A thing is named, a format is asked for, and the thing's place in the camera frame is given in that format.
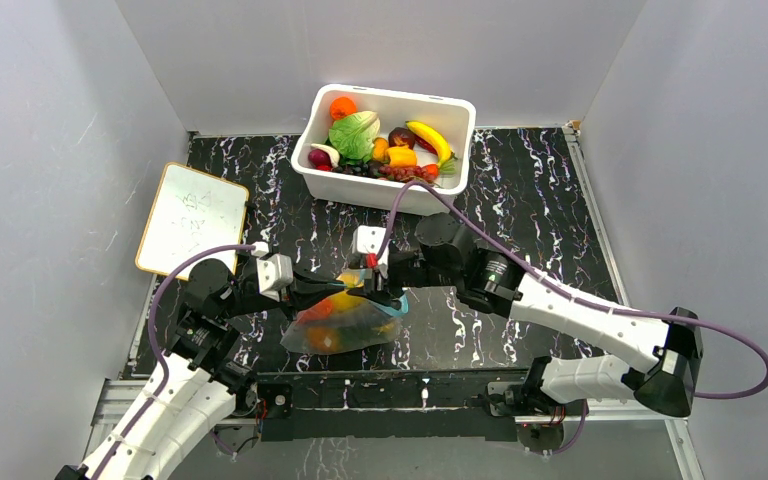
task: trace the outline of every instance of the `table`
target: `table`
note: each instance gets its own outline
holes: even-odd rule
[[[253,210],[246,219],[246,242],[277,244],[294,261],[336,275],[345,267],[356,226],[383,225],[386,212],[311,198],[289,162],[297,138],[194,138],[189,165],[249,189]],[[470,181],[456,201],[459,208],[555,278],[616,300],[561,128],[476,130],[469,161]],[[393,239],[400,248],[417,246],[413,228],[419,219],[399,215]],[[161,299],[161,345],[172,333],[179,293],[180,283],[173,284]],[[238,360],[258,372],[442,370],[528,367],[543,355],[601,354],[567,335],[472,311],[458,304],[450,288],[411,290],[408,299],[410,312],[395,342],[331,356],[284,350],[279,340],[289,320],[280,312],[234,318],[231,323],[242,332]],[[125,378],[144,378],[154,367],[145,336],[143,327]]]

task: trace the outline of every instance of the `bag of vegetables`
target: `bag of vegetables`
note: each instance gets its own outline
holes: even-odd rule
[[[352,288],[361,275],[347,270],[337,277]],[[331,355],[350,352],[398,338],[401,317],[407,313],[407,298],[395,310],[340,292],[300,312],[281,339],[281,345],[295,353]]]

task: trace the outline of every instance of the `white plastic bin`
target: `white plastic bin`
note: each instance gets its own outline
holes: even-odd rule
[[[464,191],[469,177],[469,151],[475,128],[475,107],[471,103],[453,98],[333,84],[322,87],[316,94],[310,121],[291,159],[293,169],[304,176],[314,198],[389,210],[396,193],[404,185],[323,172],[310,167],[307,160],[310,144],[324,143],[328,138],[332,124],[329,108],[331,102],[342,96],[351,98],[359,111],[378,113],[381,120],[379,136],[386,137],[391,130],[403,127],[409,120],[423,122],[440,132],[449,141],[458,159],[455,160],[455,174],[440,176],[437,179],[440,187],[435,189],[450,200]],[[414,150],[419,165],[436,163],[437,157],[419,145]],[[417,215],[431,215],[445,210],[437,199],[421,187],[411,188],[399,205],[400,212]]]

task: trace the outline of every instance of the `orange fruit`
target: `orange fruit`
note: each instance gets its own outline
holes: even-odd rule
[[[317,303],[316,305],[308,308],[304,312],[301,312],[298,315],[298,317],[296,317],[296,321],[299,323],[308,323],[308,322],[316,322],[319,320],[324,320],[328,318],[328,315],[331,315],[331,312],[333,311],[334,311],[334,303],[331,301],[331,298],[329,297]]]
[[[357,105],[349,97],[340,97],[331,102],[331,118],[334,120],[340,120],[346,118],[353,113],[357,113]]]
[[[310,346],[319,352],[335,353],[340,351],[340,336],[330,327],[310,327],[306,332]]]

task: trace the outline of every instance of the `cabbage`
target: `cabbage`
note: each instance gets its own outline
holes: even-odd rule
[[[372,158],[372,142],[378,137],[381,121],[375,112],[358,112],[334,122],[328,140],[340,155],[355,160]]]

